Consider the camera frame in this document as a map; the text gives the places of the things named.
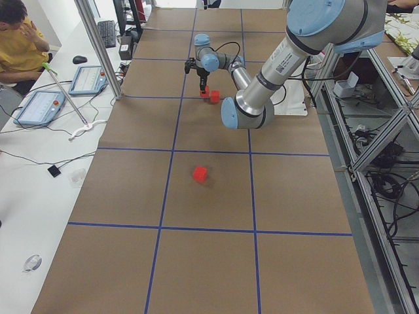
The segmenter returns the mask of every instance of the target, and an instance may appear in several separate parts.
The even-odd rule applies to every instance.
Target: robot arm
[[[229,71],[238,92],[234,99],[223,101],[223,124],[234,129],[260,128],[274,116],[270,97],[307,56],[319,54],[329,43],[335,45],[338,54],[379,45],[386,7],[386,0],[293,0],[287,15],[286,37],[255,77],[249,76],[241,58],[214,51],[205,34],[195,37],[198,61],[190,68],[197,69],[202,84],[216,69]]]

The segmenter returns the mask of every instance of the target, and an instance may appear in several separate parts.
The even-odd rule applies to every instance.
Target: white box
[[[339,98],[351,97],[354,94],[358,76],[351,72],[347,80],[338,80],[333,89],[335,95]]]

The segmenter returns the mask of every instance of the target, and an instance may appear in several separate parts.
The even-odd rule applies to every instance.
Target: person
[[[412,13],[419,0],[387,0],[387,13]]]
[[[0,82],[26,95],[48,62],[49,44],[27,17],[22,0],[0,0]]]

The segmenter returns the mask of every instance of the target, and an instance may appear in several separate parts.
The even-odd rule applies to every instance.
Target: power adapter
[[[123,75],[126,76],[126,74],[128,72],[128,69],[130,68],[130,65],[121,63],[119,65],[119,67],[120,67],[120,71],[123,73]]]
[[[120,38],[119,57],[121,60],[132,59],[132,37],[124,35]]]
[[[61,171],[57,168],[57,166],[52,165],[48,168],[48,172],[55,178],[59,174],[61,174]]]

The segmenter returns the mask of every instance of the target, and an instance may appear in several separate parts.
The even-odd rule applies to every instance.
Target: keyboard
[[[117,36],[113,21],[98,22],[98,30],[106,48],[115,47],[117,45]]]

